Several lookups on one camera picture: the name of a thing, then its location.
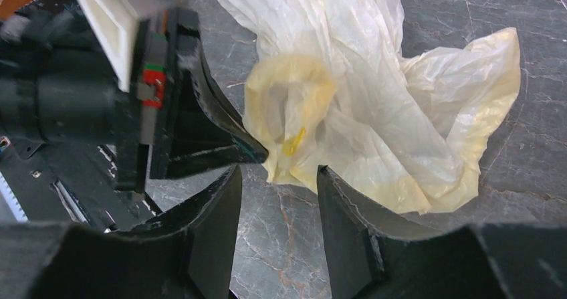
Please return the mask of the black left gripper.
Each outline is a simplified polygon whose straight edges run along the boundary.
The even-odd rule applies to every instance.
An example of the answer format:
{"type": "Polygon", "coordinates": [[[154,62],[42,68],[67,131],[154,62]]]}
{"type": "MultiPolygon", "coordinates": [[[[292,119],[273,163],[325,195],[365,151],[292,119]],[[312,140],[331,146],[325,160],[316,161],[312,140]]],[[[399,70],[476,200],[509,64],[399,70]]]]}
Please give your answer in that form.
{"type": "Polygon", "coordinates": [[[267,149],[245,130],[210,73],[197,12],[171,9],[167,19],[157,13],[134,30],[130,89],[121,90],[102,71],[101,43],[82,11],[35,14],[35,48],[43,64],[36,82],[35,139],[113,144],[114,186],[135,193],[144,192],[153,140],[151,179],[263,163],[267,149]],[[62,78],[49,85],[46,73],[56,70],[62,78]]]}

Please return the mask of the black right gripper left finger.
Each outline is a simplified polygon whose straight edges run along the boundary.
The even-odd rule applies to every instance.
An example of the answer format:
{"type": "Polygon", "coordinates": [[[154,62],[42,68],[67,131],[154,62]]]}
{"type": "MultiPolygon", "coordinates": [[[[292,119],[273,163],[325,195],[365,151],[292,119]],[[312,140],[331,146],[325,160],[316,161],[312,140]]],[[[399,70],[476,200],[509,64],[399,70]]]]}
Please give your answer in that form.
{"type": "Polygon", "coordinates": [[[128,231],[71,222],[1,226],[2,298],[231,298],[242,175],[229,167],[128,231]]]}

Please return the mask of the cream plastic trash bag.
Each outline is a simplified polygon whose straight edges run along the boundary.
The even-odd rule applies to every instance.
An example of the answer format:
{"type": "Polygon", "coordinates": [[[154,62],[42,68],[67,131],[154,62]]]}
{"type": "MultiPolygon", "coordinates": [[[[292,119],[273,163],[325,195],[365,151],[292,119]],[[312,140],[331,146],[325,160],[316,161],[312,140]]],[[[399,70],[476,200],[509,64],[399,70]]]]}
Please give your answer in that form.
{"type": "Polygon", "coordinates": [[[396,213],[477,197],[479,160],[520,91],[508,27],[404,58],[401,0],[218,0],[257,36],[243,124],[269,182],[317,191],[331,167],[396,213]]]}

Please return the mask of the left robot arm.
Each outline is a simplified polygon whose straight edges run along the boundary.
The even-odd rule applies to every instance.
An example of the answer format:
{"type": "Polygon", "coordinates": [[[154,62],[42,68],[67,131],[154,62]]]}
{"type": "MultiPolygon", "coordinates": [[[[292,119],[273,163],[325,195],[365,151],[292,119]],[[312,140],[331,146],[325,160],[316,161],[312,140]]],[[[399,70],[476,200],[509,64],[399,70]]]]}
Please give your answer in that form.
{"type": "Polygon", "coordinates": [[[1,22],[1,134],[116,148],[114,188],[181,179],[268,152],[210,73],[199,15],[177,7],[142,22],[118,76],[77,0],[34,0],[1,22]]]}

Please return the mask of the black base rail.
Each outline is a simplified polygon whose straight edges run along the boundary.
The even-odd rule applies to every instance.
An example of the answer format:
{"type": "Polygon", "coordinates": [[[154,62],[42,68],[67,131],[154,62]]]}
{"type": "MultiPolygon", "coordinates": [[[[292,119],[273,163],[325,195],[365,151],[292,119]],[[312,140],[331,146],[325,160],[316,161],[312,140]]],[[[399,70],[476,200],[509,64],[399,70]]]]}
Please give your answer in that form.
{"type": "MultiPolygon", "coordinates": [[[[128,231],[158,214],[147,193],[117,191],[113,146],[46,144],[1,137],[1,175],[29,221],[74,221],[128,231]]],[[[1,196],[1,222],[16,222],[1,196]]]]}

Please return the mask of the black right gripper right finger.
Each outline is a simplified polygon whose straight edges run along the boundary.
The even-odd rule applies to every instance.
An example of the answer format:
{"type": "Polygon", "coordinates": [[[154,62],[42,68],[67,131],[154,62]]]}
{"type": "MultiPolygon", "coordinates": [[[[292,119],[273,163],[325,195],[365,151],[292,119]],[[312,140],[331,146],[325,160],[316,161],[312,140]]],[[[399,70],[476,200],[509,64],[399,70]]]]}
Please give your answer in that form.
{"type": "Polygon", "coordinates": [[[334,298],[565,298],[566,226],[410,221],[318,168],[334,298]]]}

